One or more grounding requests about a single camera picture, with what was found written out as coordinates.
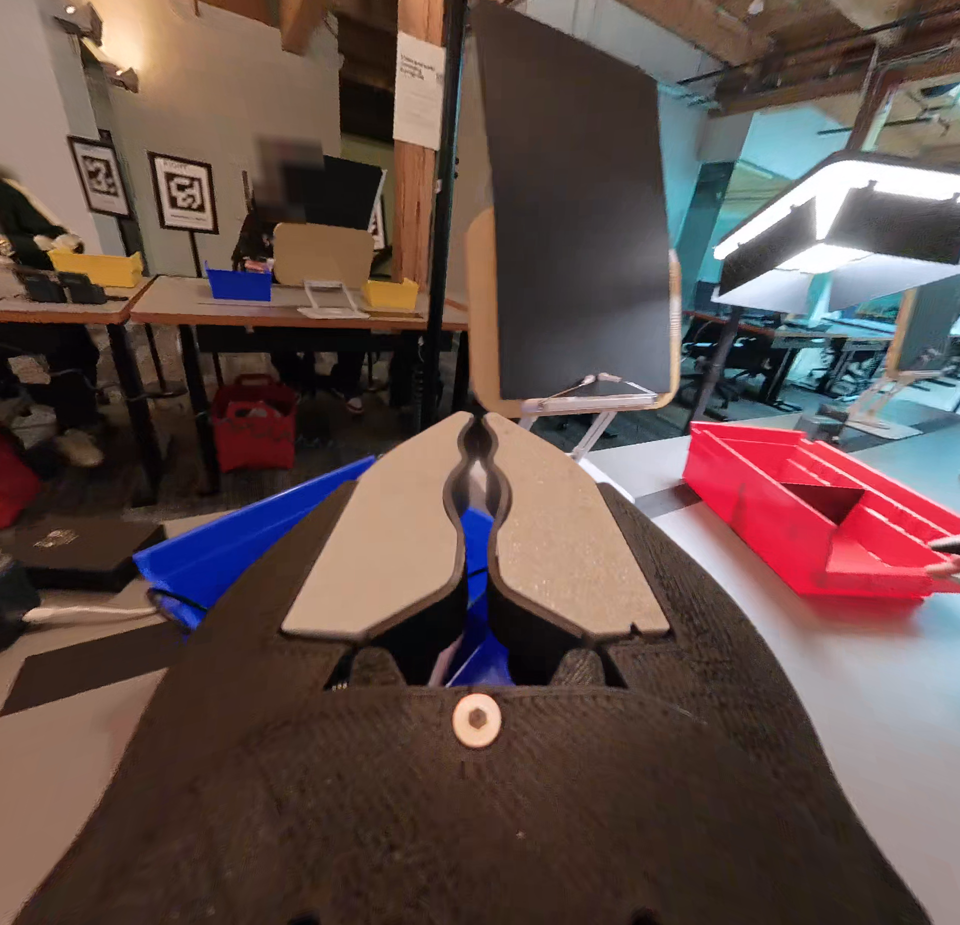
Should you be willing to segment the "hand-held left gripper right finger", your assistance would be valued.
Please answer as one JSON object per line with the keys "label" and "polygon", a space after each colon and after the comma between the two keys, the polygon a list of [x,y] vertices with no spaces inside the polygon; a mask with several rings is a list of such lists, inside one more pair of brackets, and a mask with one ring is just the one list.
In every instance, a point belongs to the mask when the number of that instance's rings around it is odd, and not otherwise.
{"label": "hand-held left gripper right finger", "polygon": [[488,413],[484,430],[498,497],[487,615],[512,681],[546,685],[575,650],[666,640],[669,619],[598,482],[510,419]]}

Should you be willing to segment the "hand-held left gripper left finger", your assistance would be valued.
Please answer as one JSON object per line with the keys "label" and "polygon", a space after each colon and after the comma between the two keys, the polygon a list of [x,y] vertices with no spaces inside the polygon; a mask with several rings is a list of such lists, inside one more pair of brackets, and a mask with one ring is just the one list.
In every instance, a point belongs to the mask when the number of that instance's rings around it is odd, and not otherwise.
{"label": "hand-held left gripper left finger", "polygon": [[386,650],[409,684],[436,684],[468,593],[462,488],[474,416],[459,411],[384,453],[349,496],[280,630]]}

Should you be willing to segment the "blue plastic bin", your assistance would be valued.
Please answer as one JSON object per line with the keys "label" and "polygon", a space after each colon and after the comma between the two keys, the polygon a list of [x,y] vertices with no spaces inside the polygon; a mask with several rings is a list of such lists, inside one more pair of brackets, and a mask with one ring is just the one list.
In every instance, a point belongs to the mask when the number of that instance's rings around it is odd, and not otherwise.
{"label": "blue plastic bin", "polygon": [[[195,631],[248,567],[337,488],[357,480],[374,463],[369,456],[343,465],[137,552],[134,563],[149,583],[148,600],[184,634]],[[462,512],[461,523],[468,608],[462,641],[444,683],[511,686],[508,651],[488,622],[488,547],[494,520],[471,506]]]}

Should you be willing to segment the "red plastic bin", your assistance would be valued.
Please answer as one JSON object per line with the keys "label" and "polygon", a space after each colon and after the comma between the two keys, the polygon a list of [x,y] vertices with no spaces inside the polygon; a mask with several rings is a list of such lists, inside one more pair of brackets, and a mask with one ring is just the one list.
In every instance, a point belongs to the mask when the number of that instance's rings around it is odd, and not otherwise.
{"label": "red plastic bin", "polygon": [[[925,572],[952,559],[930,542],[958,535],[958,514],[800,430],[694,422],[682,479],[800,596],[909,608],[958,594]],[[866,494],[836,525],[783,483]]]}

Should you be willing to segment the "red tote bag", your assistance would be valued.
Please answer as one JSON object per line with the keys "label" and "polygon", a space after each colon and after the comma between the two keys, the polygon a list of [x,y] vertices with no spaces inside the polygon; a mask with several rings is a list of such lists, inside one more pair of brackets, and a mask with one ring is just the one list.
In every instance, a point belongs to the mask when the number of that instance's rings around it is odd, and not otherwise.
{"label": "red tote bag", "polygon": [[299,398],[266,373],[243,373],[220,387],[210,415],[222,473],[294,467]]}

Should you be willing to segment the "wooden-edged desk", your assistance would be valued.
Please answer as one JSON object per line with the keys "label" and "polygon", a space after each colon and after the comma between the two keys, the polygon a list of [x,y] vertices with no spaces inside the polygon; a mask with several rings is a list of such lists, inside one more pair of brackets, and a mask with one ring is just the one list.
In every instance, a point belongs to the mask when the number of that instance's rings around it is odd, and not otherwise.
{"label": "wooden-edged desk", "polygon": [[2,267],[1,272],[2,323],[81,324],[105,328],[141,468],[132,501],[135,508],[157,503],[166,463],[165,445],[157,434],[127,331],[134,308],[155,280],[156,276],[148,275],[142,277],[135,288],[110,289],[102,305],[39,303],[27,297],[12,266]]}
{"label": "wooden-edged desk", "polygon": [[689,406],[692,420],[728,421],[731,404],[744,398],[795,415],[800,407],[783,392],[801,353],[827,355],[812,391],[828,395],[857,355],[870,355],[877,368],[893,340],[890,332],[846,322],[808,326],[775,314],[757,319],[692,311],[680,342],[681,359],[690,368],[681,374],[678,400]]}

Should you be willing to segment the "yellow plastic bin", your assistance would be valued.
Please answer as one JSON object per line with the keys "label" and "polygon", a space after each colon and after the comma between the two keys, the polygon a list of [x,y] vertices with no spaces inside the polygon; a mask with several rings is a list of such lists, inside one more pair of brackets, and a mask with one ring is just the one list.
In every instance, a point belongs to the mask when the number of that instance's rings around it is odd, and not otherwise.
{"label": "yellow plastic bin", "polygon": [[47,255],[57,272],[84,275],[92,284],[109,290],[133,290],[144,274],[143,259],[138,252],[122,257],[54,249]]}
{"label": "yellow plastic bin", "polygon": [[419,295],[420,286],[410,279],[401,282],[370,279],[362,286],[364,305],[376,314],[412,315]]}

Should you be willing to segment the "grey table wooden edge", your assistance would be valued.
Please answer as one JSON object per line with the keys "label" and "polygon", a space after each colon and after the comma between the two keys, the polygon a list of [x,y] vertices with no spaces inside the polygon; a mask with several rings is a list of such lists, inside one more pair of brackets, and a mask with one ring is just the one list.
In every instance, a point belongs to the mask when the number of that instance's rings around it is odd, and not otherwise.
{"label": "grey table wooden edge", "polygon": [[133,303],[131,322],[177,330],[181,361],[198,438],[208,494],[221,487],[210,397],[201,354],[268,354],[289,347],[295,352],[415,352],[426,335],[428,293],[416,297],[413,312],[373,311],[368,318],[319,317],[302,313],[309,299],[302,288],[275,285],[269,302],[215,299],[207,279],[160,275]]}

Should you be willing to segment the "black flat box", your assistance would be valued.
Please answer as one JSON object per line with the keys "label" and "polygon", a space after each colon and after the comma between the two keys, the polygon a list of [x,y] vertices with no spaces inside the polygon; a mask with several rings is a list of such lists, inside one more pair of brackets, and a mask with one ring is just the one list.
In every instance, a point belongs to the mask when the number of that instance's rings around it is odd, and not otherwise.
{"label": "black flat box", "polygon": [[50,516],[15,529],[2,550],[40,591],[117,593],[139,575],[135,555],[166,538],[160,523]]}

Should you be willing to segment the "small blue bin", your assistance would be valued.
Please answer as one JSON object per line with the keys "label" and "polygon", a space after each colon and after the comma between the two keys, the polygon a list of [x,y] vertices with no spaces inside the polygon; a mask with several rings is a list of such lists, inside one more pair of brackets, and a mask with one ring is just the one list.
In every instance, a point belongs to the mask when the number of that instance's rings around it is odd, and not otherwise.
{"label": "small blue bin", "polygon": [[212,298],[230,303],[267,304],[272,299],[273,274],[266,270],[218,269],[205,264],[203,270]]}

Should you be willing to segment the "black floor pole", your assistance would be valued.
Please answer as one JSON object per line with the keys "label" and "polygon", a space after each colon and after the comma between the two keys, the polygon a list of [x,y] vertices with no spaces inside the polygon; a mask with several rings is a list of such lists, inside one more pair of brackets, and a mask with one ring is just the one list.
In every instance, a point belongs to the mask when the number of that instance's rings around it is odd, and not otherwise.
{"label": "black floor pole", "polygon": [[423,343],[422,395],[418,410],[420,431],[425,431],[436,422],[438,412],[439,361],[447,298],[450,230],[468,10],[469,0],[448,1],[446,60],[438,149],[438,191],[434,207],[428,317]]}

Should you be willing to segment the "wooden pillar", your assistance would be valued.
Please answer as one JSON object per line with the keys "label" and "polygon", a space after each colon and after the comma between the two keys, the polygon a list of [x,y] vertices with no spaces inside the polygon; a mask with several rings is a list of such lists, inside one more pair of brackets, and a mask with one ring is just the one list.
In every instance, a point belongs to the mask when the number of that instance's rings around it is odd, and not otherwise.
{"label": "wooden pillar", "polygon": [[[445,31],[445,0],[398,0],[398,33],[439,47]],[[393,278],[428,284],[436,155],[420,144],[393,140]]]}

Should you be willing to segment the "black flat panel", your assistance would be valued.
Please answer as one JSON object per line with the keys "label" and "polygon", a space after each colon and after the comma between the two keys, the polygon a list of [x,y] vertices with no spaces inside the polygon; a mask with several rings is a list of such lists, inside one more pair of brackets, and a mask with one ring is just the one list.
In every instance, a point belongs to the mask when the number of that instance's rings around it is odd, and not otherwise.
{"label": "black flat panel", "polygon": [[281,176],[286,200],[304,222],[368,232],[386,173],[325,155],[322,163],[284,163]]}

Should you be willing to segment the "framed black-white tag sign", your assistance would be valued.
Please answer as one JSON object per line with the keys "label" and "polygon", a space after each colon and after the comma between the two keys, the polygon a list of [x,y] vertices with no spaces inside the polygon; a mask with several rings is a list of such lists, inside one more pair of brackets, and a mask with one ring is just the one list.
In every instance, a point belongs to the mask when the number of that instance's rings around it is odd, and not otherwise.
{"label": "framed black-white tag sign", "polygon": [[130,220],[133,211],[114,147],[100,139],[72,135],[66,142],[88,211]]}
{"label": "framed black-white tag sign", "polygon": [[147,158],[159,227],[218,235],[212,164],[154,151]]}

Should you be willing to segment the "white paper notice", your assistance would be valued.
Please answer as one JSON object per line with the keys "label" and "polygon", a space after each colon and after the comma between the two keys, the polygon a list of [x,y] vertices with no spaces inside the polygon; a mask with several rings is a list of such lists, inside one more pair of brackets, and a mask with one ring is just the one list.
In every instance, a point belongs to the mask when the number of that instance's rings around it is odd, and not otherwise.
{"label": "white paper notice", "polygon": [[439,150],[446,64],[442,46],[398,31],[392,121],[396,142]]}

